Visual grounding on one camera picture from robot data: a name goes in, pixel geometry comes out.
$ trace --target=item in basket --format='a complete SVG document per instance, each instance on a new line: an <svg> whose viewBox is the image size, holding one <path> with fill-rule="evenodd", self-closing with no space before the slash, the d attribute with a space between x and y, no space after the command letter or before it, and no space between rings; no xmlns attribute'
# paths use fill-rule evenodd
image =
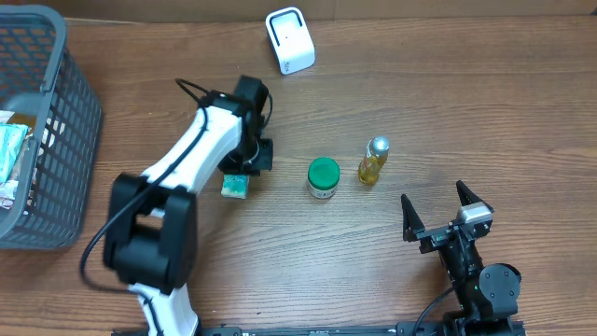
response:
<svg viewBox="0 0 597 336"><path fill-rule="evenodd" d="M28 130L27 125L0 124L0 183L7 182Z"/></svg>
<svg viewBox="0 0 597 336"><path fill-rule="evenodd" d="M35 126L35 117L26 116L12 111L0 110L0 123L25 124L29 127L28 132L25 135L25 139L22 142L21 149L19 150L19 156L10 170L8 180L4 183L0 183L0 208L10 209L17 196L19 176L21 175L21 165L25 153L29 150L29 143L26 140L33 132L33 128Z"/></svg>

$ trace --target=wooden table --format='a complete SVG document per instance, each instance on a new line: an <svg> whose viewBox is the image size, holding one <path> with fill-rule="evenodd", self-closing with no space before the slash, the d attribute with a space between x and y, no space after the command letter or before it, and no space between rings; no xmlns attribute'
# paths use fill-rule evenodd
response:
<svg viewBox="0 0 597 336"><path fill-rule="evenodd" d="M0 252L0 334L107 335L145 324L134 298L87 290L84 245L104 224L120 172L141 173L187 128L184 77L232 91L241 74L274 97L274 170L246 201L198 201L200 261L189 280L205 326L390 325L448 286L437 254L402 242L400 194L432 228L454 218L463 179L496 210L486 265L522 272L530 335L597 328L597 19L313 21L313 68L282 77L256 23L73 27L69 47L103 102L86 228L53 252ZM355 175L367 140L392 143L379 183ZM311 160L342 170L327 202L305 189ZM100 262L89 271L115 284ZM431 318L455 309L441 304Z"/></svg>

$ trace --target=white device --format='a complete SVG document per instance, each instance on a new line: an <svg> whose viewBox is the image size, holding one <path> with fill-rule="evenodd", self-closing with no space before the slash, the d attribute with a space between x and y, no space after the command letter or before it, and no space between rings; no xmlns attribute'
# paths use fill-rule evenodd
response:
<svg viewBox="0 0 597 336"><path fill-rule="evenodd" d="M265 19L265 26L282 74L292 74L315 63L315 47L298 8L274 11Z"/></svg>
<svg viewBox="0 0 597 336"><path fill-rule="evenodd" d="M113 231L111 237L110 232L106 234L104 263L117 271L122 282L129 284L130 292L137 294L149 326L144 333L147 336L196 336L201 331L201 321L190 305L186 284L196 258L191 250L196 248L195 230L191 226L197 224L193 223L197 214L192 194L201 192L218 165L225 173L249 176L270 170L272 161L273 142L261 139L271 116L271 95L260 80L241 77L236 96L230 97L217 91L208 92L183 79L176 82L198 103L193 122L172 149L141 177L123 176L115 182L113 196L122 198L123 202L132 199L106 223L104 232L96 235L101 238L117 217L130 216L120 218L124 231ZM205 92L206 96L195 96L186 85ZM261 109L268 97L270 114L264 118ZM138 188L131 188L131 181ZM130 213L122 215L125 210ZM164 228L143 229L143 225L137 225L136 215L146 215L149 211L152 217L164 218ZM97 239L91 241L91 248ZM81 270L86 259L84 254Z"/></svg>

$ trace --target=basket handle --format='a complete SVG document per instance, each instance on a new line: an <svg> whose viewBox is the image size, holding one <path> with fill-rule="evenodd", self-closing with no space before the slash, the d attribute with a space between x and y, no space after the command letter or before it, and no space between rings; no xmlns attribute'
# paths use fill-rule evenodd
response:
<svg viewBox="0 0 597 336"><path fill-rule="evenodd" d="M54 83L60 62L62 60L62 53L66 47L66 22L58 12L47 6L40 5L26 5L26 6L0 6L0 16L16 15L16 16L32 16L39 15L44 17L54 27L54 48L49 56L48 66L46 67L46 74L44 81L39 87L40 92L52 92L54 90Z"/></svg>

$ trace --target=black cable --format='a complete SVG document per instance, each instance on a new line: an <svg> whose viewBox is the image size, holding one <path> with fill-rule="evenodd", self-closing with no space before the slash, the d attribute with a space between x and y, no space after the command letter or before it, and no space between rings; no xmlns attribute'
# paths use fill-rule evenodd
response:
<svg viewBox="0 0 597 336"><path fill-rule="evenodd" d="M184 79L177 78L175 81L176 81L176 84L178 84L178 86L180 86L186 93L188 93L189 96L191 96L191 98L193 98L193 100L195 102L197 102L197 108L200 108L203 112L204 121L203 121L203 125L201 126L201 129L199 130L199 133L197 134L197 136L195 136L193 141L191 141L191 143L188 145L188 147L180 154L180 156L178 158L176 158L176 160L174 160L174 162L172 162L172 164L168 167L168 169L166 169L164 171L164 173L162 175L160 175L158 178L156 178L155 181L150 183L145 189L143 189L141 192L139 192L135 197L132 198L132 200L130 200L124 207L122 207L122 209L120 209L120 211L118 211L113 217L109 218L105 222L105 224L102 226L102 228L97 233L95 233L93 238L91 238L91 241L88 243L87 247L85 247L85 250L83 251L83 254L81 255L81 261L79 263L79 274L81 276L81 280L89 288L99 290L99 291L104 291L104 292L110 292L110 293L135 294L135 295L141 296L144 299L144 305L145 304L149 305L149 311L151 313L151 317L152 317L154 326L156 327L156 330L158 331L158 336L163 335L163 330L160 327L160 322L158 321L158 317L156 315L155 308L154 308L149 296L147 296L144 292L136 292L136 291L129 290L129 289L123 289L123 288L117 288L117 287L107 287L107 286L96 284L93 281L91 281L91 279L88 278L87 274L85 273L85 266L87 265L87 259L89 258L91 250L97 245L97 243L100 241L100 239L102 239L102 237L105 235L105 233L108 231L108 229L110 229L110 227L114 224L114 222L118 218L120 218L122 215L124 215L125 213L127 213L128 211L133 209L135 206L138 206L142 201L144 201L146 199L147 195L153 189L155 189L157 186L159 186L160 183L171 172L173 172L176 169L176 167L180 164L180 162L182 162L182 160L185 159L185 157L188 155L188 153L197 145L197 143L199 143L199 140L201 139L201 137L207 130L207 124L208 124L209 120L207 117L207 110L205 109L205 106L202 104L201 99L199 97L197 97L197 95L195 95L189 89L187 89L183 84L189 85L193 88L203 91L206 94L209 94L209 91L198 86L197 84L190 83Z"/></svg>
<svg viewBox="0 0 597 336"><path fill-rule="evenodd" d="M466 277L468 276L468 256L466 255L465 245L463 244L460 230L456 231L456 238L458 239L458 244L460 245L460 249L463 251L463 259L465 262L465 276L458 284L452 285L452 287L446 289L445 292L439 294L439 296L435 300L433 300L431 303L429 303L427 308L425 308L423 310L423 312L419 315L417 322L415 322L414 329L412 330L412 336L417 336L417 332L419 331L419 327L421 326L421 323L423 323L423 320L425 319L427 314L429 314L429 312L431 312L431 310L436 305L438 305L442 300L446 299L446 297L448 295L450 295L450 293L452 293L455 289L457 289L458 287L460 287L466 283Z"/></svg>
<svg viewBox="0 0 597 336"><path fill-rule="evenodd" d="M271 111L273 110L273 99L271 98L271 93L269 93L269 92L268 92L268 99L270 100L270 113L268 114L268 117L265 118L265 121L263 121L263 126L261 126L261 131L263 131L263 129L265 129L266 126L268 126L268 123L270 122Z"/></svg>

